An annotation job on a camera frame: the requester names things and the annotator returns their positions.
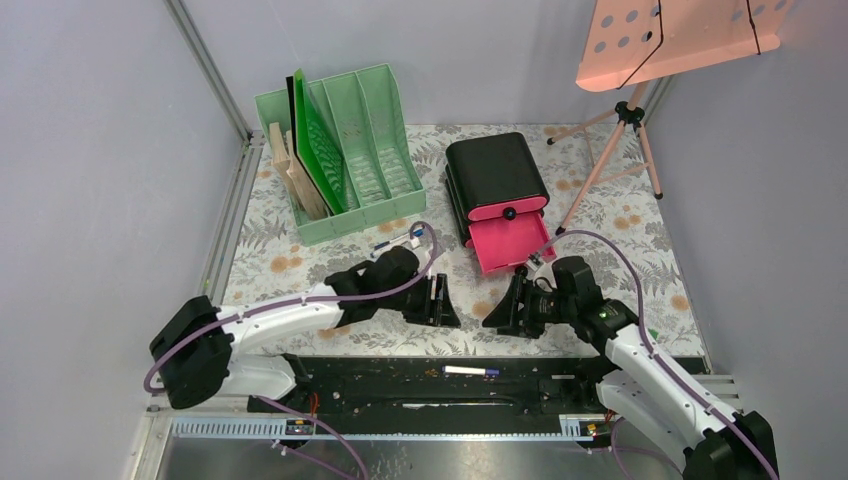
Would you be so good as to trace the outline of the white marker pen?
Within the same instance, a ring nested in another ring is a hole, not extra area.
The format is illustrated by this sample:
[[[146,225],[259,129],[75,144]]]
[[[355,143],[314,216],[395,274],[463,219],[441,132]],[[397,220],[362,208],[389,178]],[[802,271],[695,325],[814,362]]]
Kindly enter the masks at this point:
[[[446,365],[442,368],[442,371],[446,375],[468,375],[488,378],[497,377],[500,375],[500,371],[498,369],[464,367],[455,365]]]

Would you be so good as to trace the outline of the black pink drawer unit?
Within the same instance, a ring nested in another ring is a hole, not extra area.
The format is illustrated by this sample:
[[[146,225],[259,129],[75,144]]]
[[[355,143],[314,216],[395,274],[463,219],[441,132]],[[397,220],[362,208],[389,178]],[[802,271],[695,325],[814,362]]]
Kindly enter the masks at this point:
[[[494,274],[542,262],[556,252],[547,242],[544,208],[550,195],[525,136],[508,132],[456,141],[446,155],[446,187],[460,243]]]

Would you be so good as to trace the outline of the purple 52-storey treehouse book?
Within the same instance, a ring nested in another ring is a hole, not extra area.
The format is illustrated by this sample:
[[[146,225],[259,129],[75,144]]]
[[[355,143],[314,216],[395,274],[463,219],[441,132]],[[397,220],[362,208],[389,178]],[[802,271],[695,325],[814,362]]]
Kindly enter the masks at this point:
[[[294,134],[287,130],[285,135],[290,157],[287,175],[293,183],[298,201],[310,220],[325,219],[330,211],[295,151]]]

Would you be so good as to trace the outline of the white AVE notebook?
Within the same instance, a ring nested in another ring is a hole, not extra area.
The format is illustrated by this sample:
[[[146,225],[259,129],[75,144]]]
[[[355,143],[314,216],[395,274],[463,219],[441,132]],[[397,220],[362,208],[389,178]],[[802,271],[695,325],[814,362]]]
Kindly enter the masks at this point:
[[[299,165],[306,173],[308,185],[312,187],[312,190],[321,200],[321,205],[327,211],[327,215],[332,215],[334,213],[333,201],[335,195],[309,142],[302,83],[297,80],[295,75],[290,75],[286,77],[286,85],[296,157]]]

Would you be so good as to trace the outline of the green transparent plastic folder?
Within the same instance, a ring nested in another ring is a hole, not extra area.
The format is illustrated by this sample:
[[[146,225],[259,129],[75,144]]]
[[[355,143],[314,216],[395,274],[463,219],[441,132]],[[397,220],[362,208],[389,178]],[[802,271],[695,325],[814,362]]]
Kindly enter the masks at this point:
[[[346,213],[348,208],[346,203],[346,185],[343,178],[344,165],[342,154],[331,138],[328,126],[312,100],[303,71],[298,69],[293,75],[302,83],[309,142],[316,157],[320,161],[328,184],[335,195],[335,200],[333,201],[334,213],[332,215]]]

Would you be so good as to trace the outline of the green 104-storey treehouse book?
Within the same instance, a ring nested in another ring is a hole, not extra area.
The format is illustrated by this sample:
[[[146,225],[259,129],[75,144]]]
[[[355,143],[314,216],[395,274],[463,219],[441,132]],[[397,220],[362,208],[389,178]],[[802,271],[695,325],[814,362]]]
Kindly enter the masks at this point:
[[[305,210],[306,190],[300,165],[294,156],[292,132],[283,130],[279,122],[273,122],[268,126],[268,134],[273,154],[272,166],[281,175],[292,200],[301,210]]]

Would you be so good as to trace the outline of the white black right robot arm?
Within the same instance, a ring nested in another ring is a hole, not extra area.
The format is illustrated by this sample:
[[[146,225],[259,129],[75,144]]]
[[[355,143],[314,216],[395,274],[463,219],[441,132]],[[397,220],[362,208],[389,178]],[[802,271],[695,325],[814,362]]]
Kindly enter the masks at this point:
[[[662,353],[637,315],[603,296],[578,256],[552,265],[554,286],[516,269],[483,325],[500,335],[538,338],[567,324],[598,353],[573,386],[583,410],[605,407],[649,438],[685,479],[776,479],[773,430],[759,413],[739,413]]]

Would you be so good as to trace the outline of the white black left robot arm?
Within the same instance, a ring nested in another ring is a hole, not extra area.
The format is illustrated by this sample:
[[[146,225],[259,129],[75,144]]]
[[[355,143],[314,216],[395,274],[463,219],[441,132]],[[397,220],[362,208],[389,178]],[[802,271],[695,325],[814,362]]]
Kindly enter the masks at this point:
[[[291,354],[262,356],[256,349],[368,321],[379,311],[415,325],[460,325],[446,275],[427,274],[412,250],[395,246],[302,293],[236,306],[215,306],[206,295],[187,300],[149,345],[154,367],[145,388],[176,410],[216,396],[260,396],[296,411],[309,401],[306,371]]]

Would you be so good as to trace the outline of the blue capped marker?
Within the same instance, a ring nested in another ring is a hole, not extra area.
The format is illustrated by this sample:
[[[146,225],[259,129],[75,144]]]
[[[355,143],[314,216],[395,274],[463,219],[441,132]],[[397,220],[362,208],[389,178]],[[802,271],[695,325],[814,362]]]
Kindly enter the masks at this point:
[[[410,239],[407,237],[399,237],[389,241],[382,242],[377,244],[370,254],[371,259],[377,259],[383,253],[391,250],[396,246],[405,246],[411,244],[413,247],[416,246],[416,240]]]

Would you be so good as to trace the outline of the floral table mat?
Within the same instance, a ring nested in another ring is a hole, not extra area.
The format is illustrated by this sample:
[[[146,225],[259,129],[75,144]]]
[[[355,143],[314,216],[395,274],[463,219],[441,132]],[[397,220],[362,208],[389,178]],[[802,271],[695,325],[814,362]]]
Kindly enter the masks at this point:
[[[593,349],[565,325],[553,325],[538,339],[502,336],[482,326],[503,298],[510,276],[484,275],[472,250],[458,240],[444,187],[449,144],[502,132],[499,125],[411,125],[407,138],[412,162],[426,193],[421,219],[435,230],[442,255],[435,270],[449,279],[450,298],[461,322],[458,329],[406,323],[381,311],[353,326],[287,337],[264,347],[265,353],[330,356],[486,356],[584,357]],[[525,136],[550,195],[545,221],[555,228],[564,219],[612,132],[597,124],[548,145],[555,125],[523,125]],[[640,169],[638,139],[626,133],[605,173],[609,181],[590,188],[559,241],[559,255],[580,255],[591,266],[604,294],[631,308],[643,306],[649,329],[672,355],[703,357],[707,350],[693,315],[673,245],[647,173]],[[264,150],[223,300],[246,304],[305,290],[333,272],[366,259],[380,242],[408,231],[410,220],[396,219],[341,238],[306,245],[298,234],[280,175]]]

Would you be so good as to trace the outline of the mint green file organizer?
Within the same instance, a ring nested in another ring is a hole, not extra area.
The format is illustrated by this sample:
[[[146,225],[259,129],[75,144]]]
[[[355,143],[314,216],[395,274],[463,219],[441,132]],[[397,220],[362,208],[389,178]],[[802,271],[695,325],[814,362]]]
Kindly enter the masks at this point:
[[[343,157],[348,210],[310,220],[291,198],[302,242],[314,245],[423,212],[425,189],[411,160],[400,90],[392,68],[378,64],[305,80]],[[273,122],[292,131],[287,85],[259,94],[254,101],[267,139],[268,126]]]

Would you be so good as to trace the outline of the pink music stand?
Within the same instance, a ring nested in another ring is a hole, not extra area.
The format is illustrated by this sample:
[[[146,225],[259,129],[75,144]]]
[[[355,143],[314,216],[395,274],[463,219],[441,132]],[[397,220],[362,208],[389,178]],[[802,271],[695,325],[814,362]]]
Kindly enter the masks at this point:
[[[558,226],[568,229],[590,188],[606,182],[603,172],[626,129],[643,153],[656,199],[664,196],[645,125],[642,100],[649,86],[673,76],[777,49],[778,31],[793,2],[778,1],[598,1],[576,76],[577,85],[599,93],[629,87],[630,97],[612,109],[549,136],[548,145],[613,118],[615,128]]]

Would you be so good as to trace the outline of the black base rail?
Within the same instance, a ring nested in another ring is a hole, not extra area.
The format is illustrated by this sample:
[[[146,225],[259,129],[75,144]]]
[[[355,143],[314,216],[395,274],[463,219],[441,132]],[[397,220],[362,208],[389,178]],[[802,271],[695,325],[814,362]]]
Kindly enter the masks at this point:
[[[608,409],[579,377],[595,358],[293,356],[308,380],[278,402],[351,439],[606,435]],[[500,375],[446,375],[446,365]]]

